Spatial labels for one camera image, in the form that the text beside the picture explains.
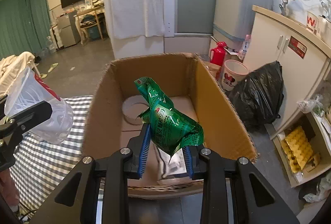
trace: green curtain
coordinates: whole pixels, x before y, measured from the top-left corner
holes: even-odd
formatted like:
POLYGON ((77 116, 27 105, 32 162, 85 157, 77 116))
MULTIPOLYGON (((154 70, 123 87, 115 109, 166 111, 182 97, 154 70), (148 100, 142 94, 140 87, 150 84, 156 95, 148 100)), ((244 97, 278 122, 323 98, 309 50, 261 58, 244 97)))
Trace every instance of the green curtain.
POLYGON ((39 54, 49 28, 46 0, 0 0, 0 59, 24 51, 39 54))
POLYGON ((47 37, 50 35, 50 18, 47 0, 26 0, 30 10, 32 22, 37 33, 41 48, 47 46, 47 37))

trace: black trash bag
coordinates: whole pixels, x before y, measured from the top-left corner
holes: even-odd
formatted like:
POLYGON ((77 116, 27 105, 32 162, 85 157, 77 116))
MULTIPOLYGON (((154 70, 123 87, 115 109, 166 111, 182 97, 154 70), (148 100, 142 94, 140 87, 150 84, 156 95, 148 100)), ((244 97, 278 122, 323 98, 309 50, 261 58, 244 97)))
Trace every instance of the black trash bag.
POLYGON ((246 128, 272 123, 284 99, 282 66, 278 61, 249 73, 228 93, 246 128))

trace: silver screw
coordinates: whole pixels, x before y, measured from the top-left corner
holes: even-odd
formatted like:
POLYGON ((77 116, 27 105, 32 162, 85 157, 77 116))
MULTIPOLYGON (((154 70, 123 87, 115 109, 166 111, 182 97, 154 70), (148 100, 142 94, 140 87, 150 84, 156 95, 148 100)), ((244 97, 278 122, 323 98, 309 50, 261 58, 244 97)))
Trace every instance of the silver screw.
POLYGON ((208 148, 204 148, 204 149, 201 150, 201 153, 202 153, 203 155, 209 155, 209 154, 211 153, 211 150, 208 149, 208 148))
POLYGON ((92 161, 92 157, 90 157, 90 156, 86 156, 83 158, 83 162, 85 164, 89 164, 91 161, 92 161))
POLYGON ((241 164, 245 165, 245 164, 248 163, 248 159, 245 158, 245 157, 241 157, 241 158, 239 159, 239 162, 240 162, 241 164))
POLYGON ((122 148, 122 149, 121 149, 121 153, 122 153, 123 155, 129 154, 129 153, 130 153, 130 149, 129 149, 129 148, 122 148))

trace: checkered tablecloth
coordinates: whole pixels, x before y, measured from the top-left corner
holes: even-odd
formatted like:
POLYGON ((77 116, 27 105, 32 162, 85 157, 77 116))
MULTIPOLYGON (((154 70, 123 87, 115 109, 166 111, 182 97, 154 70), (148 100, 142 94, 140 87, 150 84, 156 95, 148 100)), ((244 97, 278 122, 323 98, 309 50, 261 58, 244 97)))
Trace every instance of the checkered tablecloth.
POLYGON ((27 134, 14 157, 10 173, 20 194, 21 212, 38 209, 48 195, 81 159, 84 126, 92 96, 66 98, 73 110, 73 125, 67 139, 58 145, 38 142, 27 134))

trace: plastic bucket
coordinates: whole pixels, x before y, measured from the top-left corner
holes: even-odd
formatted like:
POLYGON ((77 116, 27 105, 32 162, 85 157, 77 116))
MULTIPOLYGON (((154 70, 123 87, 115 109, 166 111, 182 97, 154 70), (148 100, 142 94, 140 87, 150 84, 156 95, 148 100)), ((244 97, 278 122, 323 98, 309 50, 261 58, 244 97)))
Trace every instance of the plastic bucket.
POLYGON ((234 86, 237 85, 249 73, 246 66, 236 60, 227 60, 224 62, 224 71, 221 79, 222 88, 226 91, 232 91, 234 86))
POLYGON ((11 117, 18 112, 41 101, 52 106, 50 119, 29 130, 53 144, 64 141, 72 127, 73 112, 71 107, 56 95, 30 68, 25 68, 9 89, 5 104, 5 115, 11 117))

